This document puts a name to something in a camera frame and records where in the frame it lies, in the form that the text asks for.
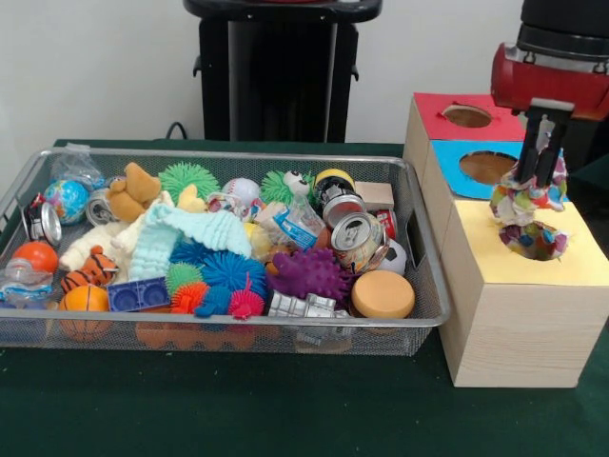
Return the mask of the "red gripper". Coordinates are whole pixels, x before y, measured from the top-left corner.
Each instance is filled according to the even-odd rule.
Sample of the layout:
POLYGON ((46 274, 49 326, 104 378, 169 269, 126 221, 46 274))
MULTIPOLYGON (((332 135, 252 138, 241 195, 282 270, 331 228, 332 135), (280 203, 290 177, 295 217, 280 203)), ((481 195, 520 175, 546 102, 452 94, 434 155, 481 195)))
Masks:
POLYGON ((517 180, 526 183, 536 169, 537 186, 547 187, 560 156, 568 119, 565 113, 543 116, 541 109, 566 111, 576 119, 605 118, 608 62, 556 57, 502 43, 493 59, 491 96, 499 107, 527 111, 517 180), (541 121, 545 138, 539 153, 541 121))

